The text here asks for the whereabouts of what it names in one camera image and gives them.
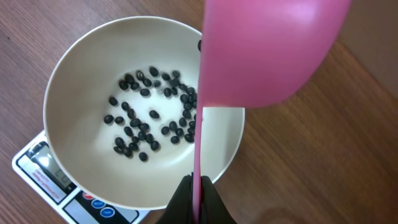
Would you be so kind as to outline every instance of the red button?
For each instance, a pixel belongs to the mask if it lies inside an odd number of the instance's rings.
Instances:
[[[89,194],[86,193],[86,192],[83,192],[83,198],[85,198],[85,199],[87,199],[87,200],[93,200],[93,199],[94,199],[93,196],[89,195]]]

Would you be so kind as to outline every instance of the brown wood grain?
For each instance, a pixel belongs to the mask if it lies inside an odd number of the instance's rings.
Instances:
[[[0,223],[64,223],[14,173],[11,159],[43,129],[44,90],[66,49],[127,16],[163,16],[201,30],[203,4],[0,1]],[[398,223],[397,118],[397,99],[337,42],[295,96],[247,110],[241,146],[216,188],[238,223]]]

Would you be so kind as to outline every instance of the kitchen scale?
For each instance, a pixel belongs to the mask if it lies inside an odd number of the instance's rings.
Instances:
[[[53,158],[44,131],[12,158],[12,168],[68,223],[137,224],[149,213],[109,205],[78,188]]]

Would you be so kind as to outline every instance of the bowl rim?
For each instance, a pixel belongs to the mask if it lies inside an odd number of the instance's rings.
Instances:
[[[179,21],[175,21],[175,20],[173,20],[173,19],[168,19],[168,18],[159,17],[159,16],[131,16],[131,17],[124,17],[124,18],[120,18],[120,19],[115,19],[115,20],[113,20],[113,21],[109,21],[109,22],[107,22],[107,23],[104,23],[104,24],[102,24],[102,25],[100,25],[100,26],[98,26],[98,27],[95,27],[94,29],[88,31],[85,35],[81,36],[78,40],[76,40],[76,41],[68,48],[68,50],[62,55],[62,57],[60,58],[60,60],[57,62],[56,66],[54,67],[54,69],[53,69],[53,71],[52,71],[52,73],[51,73],[51,76],[50,76],[50,78],[49,78],[49,82],[47,83],[47,86],[46,86],[46,89],[45,89],[45,94],[44,94],[43,122],[44,122],[44,129],[45,129],[45,130],[48,130],[48,128],[47,128],[47,120],[46,120],[45,118],[46,118],[46,115],[47,115],[47,113],[46,113],[46,108],[47,108],[47,100],[48,100],[49,91],[50,91],[50,88],[51,88],[51,86],[52,86],[51,84],[52,84],[52,81],[53,81],[53,79],[54,79],[55,73],[56,73],[56,71],[58,70],[60,64],[64,61],[64,58],[69,54],[69,52],[70,52],[78,43],[80,43],[83,39],[87,38],[89,35],[93,34],[93,33],[96,32],[97,30],[100,30],[100,29],[102,29],[102,28],[104,28],[104,27],[106,27],[106,26],[110,26],[111,24],[115,24],[115,23],[118,23],[118,22],[128,21],[128,20],[136,20],[136,19],[158,19],[158,20],[162,20],[162,21],[172,22],[172,23],[174,23],[174,24],[178,24],[178,25],[180,25],[180,26],[183,26],[183,27],[185,27],[185,28],[188,28],[188,29],[190,29],[190,30],[196,32],[197,34],[200,34],[200,35],[201,35],[201,32],[199,32],[198,30],[196,30],[195,28],[193,28],[193,27],[191,27],[191,26],[188,26],[188,25],[186,25],[186,24],[184,24],[184,23],[182,23],[182,22],[179,22]],[[235,149],[234,152],[233,152],[233,155],[232,155],[231,159],[227,162],[227,164],[225,165],[224,169],[218,174],[218,176],[217,176],[216,178],[214,178],[213,180],[211,180],[213,183],[215,183],[215,182],[225,173],[225,171],[227,170],[227,168],[229,167],[229,165],[231,165],[232,160],[235,158],[235,155],[236,155],[236,153],[237,153],[237,151],[238,151],[238,149],[239,149],[239,146],[240,146],[240,144],[241,144],[242,136],[243,136],[243,130],[244,130],[244,121],[245,121],[245,116],[246,116],[245,109],[244,109],[244,108],[241,108],[241,109],[242,109],[242,121],[241,121],[241,127],[242,127],[242,128],[241,128],[241,131],[240,131],[240,134],[239,134],[239,141],[238,141],[238,144],[237,144],[237,146],[236,146],[236,149]],[[94,198],[97,198],[97,199],[99,199],[99,200],[101,200],[101,201],[103,201],[103,202],[105,202],[105,203],[108,203],[108,204],[110,204],[110,205],[114,205],[114,206],[117,206],[117,207],[120,207],[120,208],[133,209],[133,210],[158,210],[158,209],[164,209],[164,208],[166,208],[167,205],[161,205],[161,206],[157,206],[157,207],[130,207],[130,206],[125,206],[125,205],[118,204],[118,203],[116,203],[116,202],[112,202],[112,201],[106,200],[106,199],[104,199],[103,197],[99,197],[98,195],[93,194],[90,190],[86,189],[84,186],[82,186],[81,184],[79,184],[79,183],[75,180],[75,178],[73,178],[73,176],[69,174],[69,172],[66,170],[66,168],[64,168],[64,166],[62,165],[62,163],[59,161],[57,154],[56,154],[55,151],[53,150],[50,134],[49,134],[47,131],[45,131],[45,135],[46,135],[46,137],[47,137],[47,142],[48,142],[48,144],[49,144],[49,146],[50,146],[51,153],[54,155],[55,161],[56,161],[57,164],[60,166],[60,168],[62,169],[62,171],[67,175],[67,177],[68,177],[74,184],[76,184],[76,186],[79,187],[82,191],[84,191],[84,192],[90,194],[90,195],[93,196]]]

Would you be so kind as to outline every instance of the button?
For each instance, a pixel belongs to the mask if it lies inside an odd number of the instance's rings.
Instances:
[[[100,208],[105,207],[105,203],[102,202],[102,201],[100,201],[100,200],[98,200],[98,199],[95,199],[95,200],[93,200],[93,201],[91,202],[91,206],[92,206],[93,208],[100,209]]]
[[[111,218],[114,215],[114,210],[113,208],[106,207],[103,208],[99,214],[101,214],[101,216],[104,218]]]
[[[94,199],[93,196],[89,195],[89,194],[86,193],[86,192],[83,192],[83,198],[85,198],[85,199],[87,199],[87,200],[93,200],[93,199]]]

